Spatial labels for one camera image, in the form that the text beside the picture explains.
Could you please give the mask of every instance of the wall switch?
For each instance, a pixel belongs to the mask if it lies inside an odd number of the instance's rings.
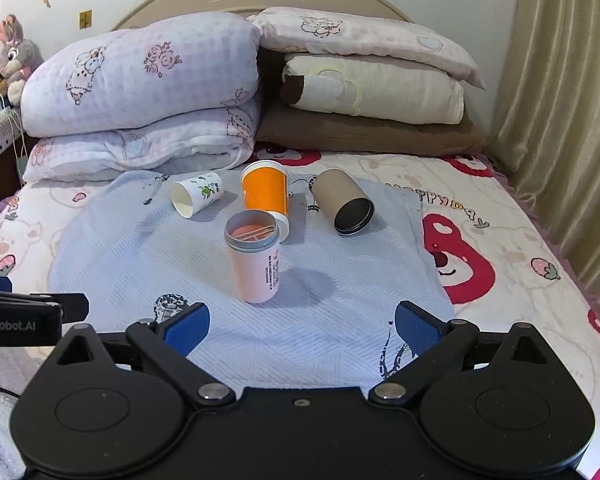
[[[91,27],[91,9],[80,13],[80,28]]]

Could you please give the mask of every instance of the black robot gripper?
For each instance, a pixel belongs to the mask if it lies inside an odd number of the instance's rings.
[[[359,388],[245,388],[236,399],[167,343],[204,306],[125,333],[72,327],[11,415],[25,478],[582,478],[592,409],[528,323],[480,332],[403,301],[440,342],[368,399]]]

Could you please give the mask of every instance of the pink cup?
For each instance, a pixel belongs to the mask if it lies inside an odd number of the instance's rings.
[[[247,209],[226,223],[224,241],[231,258],[238,298],[263,303],[278,291],[280,229],[266,211]]]

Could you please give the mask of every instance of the beige tumbler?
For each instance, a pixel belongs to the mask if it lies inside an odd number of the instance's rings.
[[[359,232],[374,216],[374,203],[342,170],[321,173],[314,181],[312,192],[320,212],[341,235]]]

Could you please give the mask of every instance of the pink plush toy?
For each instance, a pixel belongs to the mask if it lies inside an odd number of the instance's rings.
[[[7,96],[18,106],[25,82],[40,60],[36,45],[24,39],[22,25],[13,14],[0,22],[0,42],[4,45],[0,57],[0,74],[8,80]]]

